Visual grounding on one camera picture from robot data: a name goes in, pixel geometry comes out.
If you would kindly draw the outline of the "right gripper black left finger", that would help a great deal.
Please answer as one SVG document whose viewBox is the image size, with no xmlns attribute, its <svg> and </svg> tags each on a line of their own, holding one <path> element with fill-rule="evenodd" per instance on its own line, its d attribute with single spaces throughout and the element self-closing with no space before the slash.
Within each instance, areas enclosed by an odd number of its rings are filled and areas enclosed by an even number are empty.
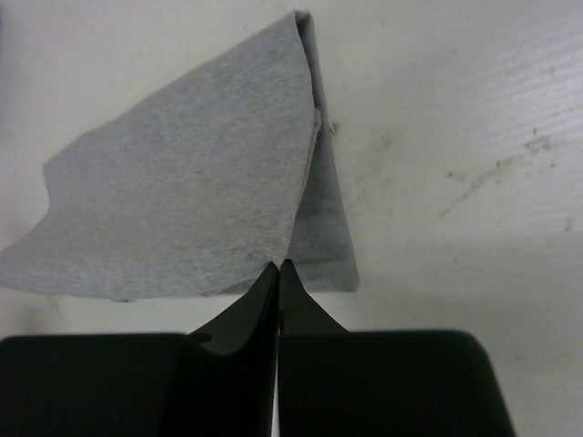
<svg viewBox="0 0 583 437">
<path fill-rule="evenodd" d="M 4 436 L 267 436 L 279 271 L 192 333 L 1 343 Z"/>
</svg>

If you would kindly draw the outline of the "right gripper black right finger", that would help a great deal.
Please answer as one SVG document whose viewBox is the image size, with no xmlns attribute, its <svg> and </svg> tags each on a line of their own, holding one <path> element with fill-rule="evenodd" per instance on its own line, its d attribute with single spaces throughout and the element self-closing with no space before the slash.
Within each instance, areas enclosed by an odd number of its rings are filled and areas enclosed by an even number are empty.
<svg viewBox="0 0 583 437">
<path fill-rule="evenodd" d="M 489 357 L 460 330 L 349 331 L 280 270 L 283 436 L 511 436 Z"/>
</svg>

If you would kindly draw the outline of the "grey tank top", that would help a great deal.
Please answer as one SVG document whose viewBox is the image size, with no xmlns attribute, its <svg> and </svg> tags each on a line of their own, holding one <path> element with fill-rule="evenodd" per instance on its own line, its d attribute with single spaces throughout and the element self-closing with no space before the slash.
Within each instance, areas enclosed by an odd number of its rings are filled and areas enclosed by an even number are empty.
<svg viewBox="0 0 583 437">
<path fill-rule="evenodd" d="M 4 288 L 113 301 L 242 293 L 294 262 L 358 276 L 312 16 L 295 11 L 79 137 L 43 167 L 47 213 Z"/>
</svg>

